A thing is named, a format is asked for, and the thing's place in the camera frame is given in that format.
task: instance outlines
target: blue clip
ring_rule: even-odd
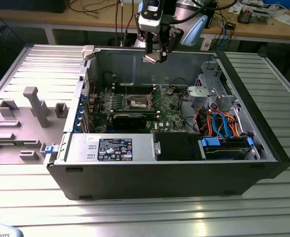
[[[74,124],[73,132],[80,132],[80,126],[77,123]]]
[[[83,111],[83,110],[84,110],[83,107],[81,107],[81,106],[78,106],[78,107],[77,107],[77,111],[81,112],[81,111]]]
[[[85,95],[83,95],[83,94],[81,94],[80,95],[80,103],[84,103],[84,102],[86,102],[87,101],[87,96],[85,96]]]
[[[250,147],[254,146],[254,141],[252,140],[252,138],[250,138],[250,137],[247,138],[247,141],[248,141]]]
[[[46,146],[44,152],[46,154],[54,154],[58,152],[59,145]]]

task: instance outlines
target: metal slotted surface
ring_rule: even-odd
[[[270,74],[267,64],[258,65]],[[271,79],[271,87],[255,81],[246,85],[257,93],[254,97],[269,98],[255,92],[266,88],[282,91],[290,100],[283,82]],[[288,118],[282,110],[273,110],[272,103],[257,104],[265,116]],[[290,132],[282,129],[288,128],[274,128],[290,156]],[[19,227],[25,237],[290,237],[290,168],[273,180],[260,181],[242,196],[72,201],[43,165],[0,165],[0,222]]]
[[[35,45],[24,48],[0,82],[0,103],[3,99],[14,100],[18,107],[30,107],[23,96],[26,86],[36,86],[38,97],[47,107],[55,107],[57,102],[68,106],[78,75],[83,66],[81,46]]]
[[[258,54],[226,55],[290,157],[290,84]]]

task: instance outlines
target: gray plastic part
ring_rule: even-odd
[[[68,108],[66,103],[56,103],[55,106],[56,117],[58,118],[67,118]]]
[[[21,123],[20,127],[0,127],[0,133],[13,133],[15,139],[11,141],[0,140],[0,163],[42,163],[45,158],[39,148],[27,148],[24,143],[39,140],[42,144],[61,142],[66,118],[57,118],[54,107],[49,108],[47,119],[50,121],[49,129],[43,129],[37,118],[31,113],[30,107],[20,107],[13,110],[15,119]],[[21,150],[35,150],[39,156],[38,160],[21,160]]]
[[[43,142],[42,143],[42,145],[41,145],[41,147],[40,147],[40,153],[41,153],[41,155],[43,156],[43,157],[45,157],[45,148],[46,148],[46,144]]]
[[[4,120],[0,121],[0,127],[20,127],[21,123],[17,120]]]
[[[47,108],[45,101],[44,100],[40,100],[40,102],[41,102],[41,106],[42,106],[43,111],[45,112],[46,115],[48,115],[50,110]],[[30,108],[30,110],[31,110],[33,116],[36,117],[36,114],[34,113],[33,109]]]
[[[15,118],[11,110],[18,109],[19,108],[13,100],[3,100],[0,104],[0,114],[4,117],[4,119]]]
[[[38,159],[38,155],[35,151],[20,151],[19,156],[22,160]]]
[[[0,133],[0,140],[13,140],[15,135],[13,133]]]
[[[46,110],[42,108],[42,104],[36,95],[37,92],[38,90],[36,87],[27,86],[25,90],[23,91],[23,96],[29,100],[32,106],[33,112],[36,115],[37,120],[40,123],[41,127],[48,127],[49,121],[47,120],[47,117],[46,117]]]
[[[26,148],[40,148],[42,144],[39,140],[35,140],[34,142],[25,142],[23,145],[25,145]]]

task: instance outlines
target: motherboard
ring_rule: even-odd
[[[104,88],[89,98],[90,127],[95,133],[185,132],[180,96],[172,86]]]

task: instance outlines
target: sticker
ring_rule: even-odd
[[[98,142],[100,139],[100,136],[96,135],[87,135],[86,142]]]
[[[133,160],[132,139],[99,139],[99,161],[131,161]]]

